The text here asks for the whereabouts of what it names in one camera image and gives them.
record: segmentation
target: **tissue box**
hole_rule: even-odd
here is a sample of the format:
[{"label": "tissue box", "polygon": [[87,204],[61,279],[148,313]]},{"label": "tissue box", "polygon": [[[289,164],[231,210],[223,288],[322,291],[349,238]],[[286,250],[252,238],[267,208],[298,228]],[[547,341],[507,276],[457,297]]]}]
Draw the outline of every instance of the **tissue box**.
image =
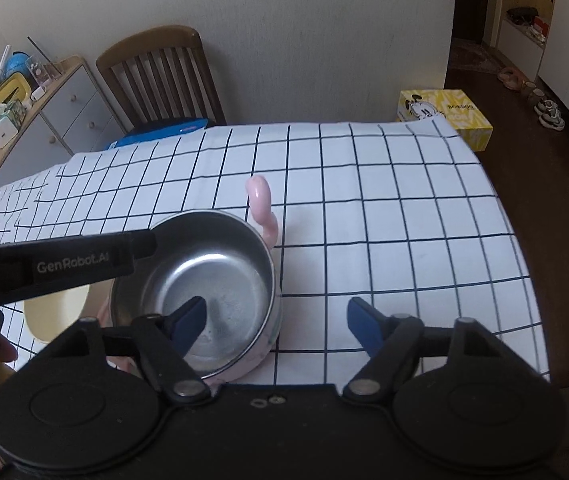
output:
[{"label": "tissue box", "polygon": [[397,104],[400,121],[443,115],[474,152],[483,152],[493,126],[462,90],[403,90]]},{"label": "tissue box", "polygon": [[11,101],[0,114],[0,148],[4,148],[20,131],[26,109],[20,101]]}]

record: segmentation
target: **bag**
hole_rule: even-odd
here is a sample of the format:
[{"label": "bag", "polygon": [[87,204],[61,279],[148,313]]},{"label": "bag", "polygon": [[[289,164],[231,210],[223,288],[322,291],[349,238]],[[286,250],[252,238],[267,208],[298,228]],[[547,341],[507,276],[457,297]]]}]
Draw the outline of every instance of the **bag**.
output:
[{"label": "bag", "polygon": [[535,7],[514,7],[506,11],[506,15],[516,25],[532,25],[538,15]]}]

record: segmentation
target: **rug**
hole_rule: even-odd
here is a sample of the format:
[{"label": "rug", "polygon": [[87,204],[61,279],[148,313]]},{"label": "rug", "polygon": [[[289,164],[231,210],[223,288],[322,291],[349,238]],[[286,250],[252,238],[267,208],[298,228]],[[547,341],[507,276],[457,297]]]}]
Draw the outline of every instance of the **rug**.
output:
[{"label": "rug", "polygon": [[449,68],[497,74],[504,66],[483,45],[453,38],[449,51]]}]

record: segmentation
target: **pink object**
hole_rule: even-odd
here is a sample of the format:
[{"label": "pink object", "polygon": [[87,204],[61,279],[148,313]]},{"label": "pink object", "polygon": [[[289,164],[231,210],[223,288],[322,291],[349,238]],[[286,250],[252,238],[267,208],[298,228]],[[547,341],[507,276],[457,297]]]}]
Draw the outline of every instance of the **pink object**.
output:
[{"label": "pink object", "polygon": [[254,175],[247,180],[248,206],[251,216],[262,226],[262,237],[269,249],[278,240],[278,221],[271,211],[271,189],[262,175]]}]

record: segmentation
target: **yellow tray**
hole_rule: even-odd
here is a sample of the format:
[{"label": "yellow tray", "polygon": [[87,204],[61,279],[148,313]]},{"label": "yellow tray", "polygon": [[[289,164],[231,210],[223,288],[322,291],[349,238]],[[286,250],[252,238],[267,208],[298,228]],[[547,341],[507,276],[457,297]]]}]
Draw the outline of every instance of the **yellow tray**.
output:
[{"label": "yellow tray", "polygon": [[0,85],[0,103],[8,103],[9,100],[22,102],[27,97],[31,97],[31,87],[20,72],[13,73]]}]

